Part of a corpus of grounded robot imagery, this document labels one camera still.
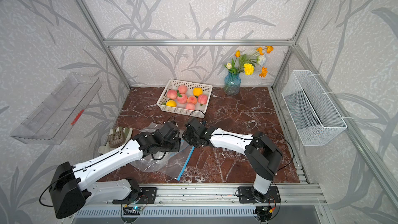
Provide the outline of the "clear zip-top bag blue zipper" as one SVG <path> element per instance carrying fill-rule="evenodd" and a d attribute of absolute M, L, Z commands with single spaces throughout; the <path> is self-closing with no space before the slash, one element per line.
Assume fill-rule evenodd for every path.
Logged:
<path fill-rule="evenodd" d="M 148 155 L 141 160 L 131 163 L 131 165 L 141 172 L 161 172 L 173 179 L 180 181 L 182 174 L 193 154 L 194 147 L 181 140 L 179 152 L 158 152 L 154 155 Z"/>

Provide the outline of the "white plastic fruit basket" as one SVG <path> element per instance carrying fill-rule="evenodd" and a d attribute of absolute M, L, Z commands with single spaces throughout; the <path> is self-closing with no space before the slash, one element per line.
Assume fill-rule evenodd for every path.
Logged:
<path fill-rule="evenodd" d="M 211 85 L 171 79 L 157 105 L 164 112 L 203 118 L 211 92 Z"/>

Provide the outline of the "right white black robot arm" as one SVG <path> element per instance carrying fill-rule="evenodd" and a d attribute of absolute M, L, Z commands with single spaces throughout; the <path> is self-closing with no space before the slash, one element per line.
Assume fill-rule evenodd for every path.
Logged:
<path fill-rule="evenodd" d="M 256 172 L 248 194 L 249 199 L 264 203 L 269 200 L 269 188 L 283 159 L 282 151 L 262 132 L 246 135 L 225 131 L 218 127 L 207 128 L 195 118 L 186 124 L 182 138 L 196 148 L 212 146 L 225 148 L 246 156 Z"/>

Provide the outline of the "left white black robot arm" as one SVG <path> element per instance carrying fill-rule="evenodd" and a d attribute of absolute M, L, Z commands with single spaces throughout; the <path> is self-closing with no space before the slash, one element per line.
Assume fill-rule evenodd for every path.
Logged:
<path fill-rule="evenodd" d="M 141 132 L 124 145 L 92 160 L 59 165 L 48 187 L 56 218 L 63 219 L 91 203 L 130 204 L 143 195 L 135 179 L 100 182 L 107 174 L 158 152 L 178 151 L 180 130 L 175 121 L 153 132 Z"/>

